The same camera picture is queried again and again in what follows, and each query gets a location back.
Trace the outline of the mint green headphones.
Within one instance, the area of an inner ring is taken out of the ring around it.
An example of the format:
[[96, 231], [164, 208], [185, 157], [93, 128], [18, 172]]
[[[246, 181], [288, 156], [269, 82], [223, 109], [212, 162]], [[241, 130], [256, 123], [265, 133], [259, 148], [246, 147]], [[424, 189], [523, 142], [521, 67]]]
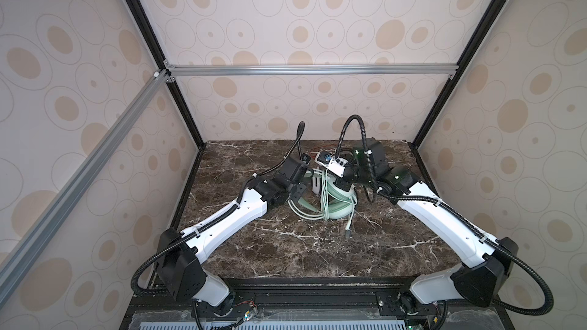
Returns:
[[[304, 179], [311, 180], [312, 172], [306, 172]], [[310, 220], [339, 220], [347, 218], [347, 230], [353, 222], [358, 197], [354, 189], [348, 192], [342, 191], [335, 186], [335, 178], [326, 171], [323, 172], [323, 190], [319, 197], [319, 208], [314, 207], [302, 197], [295, 203], [287, 201], [290, 210], [299, 217]]]

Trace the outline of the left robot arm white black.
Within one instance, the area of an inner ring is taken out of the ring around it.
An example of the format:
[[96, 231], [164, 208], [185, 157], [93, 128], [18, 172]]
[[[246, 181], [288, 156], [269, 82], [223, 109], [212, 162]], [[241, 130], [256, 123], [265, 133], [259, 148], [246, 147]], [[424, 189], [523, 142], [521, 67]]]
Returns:
[[274, 179], [258, 177], [242, 188], [237, 199], [203, 222], [182, 232], [166, 230], [156, 254], [148, 258], [131, 278], [131, 289], [138, 296], [169, 293], [178, 303], [199, 301], [227, 313], [234, 303], [229, 285], [202, 264], [226, 240], [270, 208], [288, 201], [297, 202], [305, 183], [281, 185]]

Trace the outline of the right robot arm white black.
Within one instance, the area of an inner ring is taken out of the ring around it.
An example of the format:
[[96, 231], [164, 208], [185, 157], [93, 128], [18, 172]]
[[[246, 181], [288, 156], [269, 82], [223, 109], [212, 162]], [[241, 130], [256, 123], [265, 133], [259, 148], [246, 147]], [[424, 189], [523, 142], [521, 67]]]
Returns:
[[[370, 176], [359, 167], [335, 167], [334, 175], [343, 188], [362, 185], [418, 218], [441, 238], [460, 259], [450, 269], [416, 277], [410, 295], [421, 304], [464, 299], [477, 307], [501, 306], [526, 316], [542, 316], [554, 305], [553, 293], [546, 281], [518, 258], [518, 246], [510, 238], [498, 239], [474, 225], [438, 197], [418, 175], [405, 167], [388, 167], [380, 175]], [[497, 298], [513, 267], [531, 276], [541, 288], [544, 304], [521, 308]]]

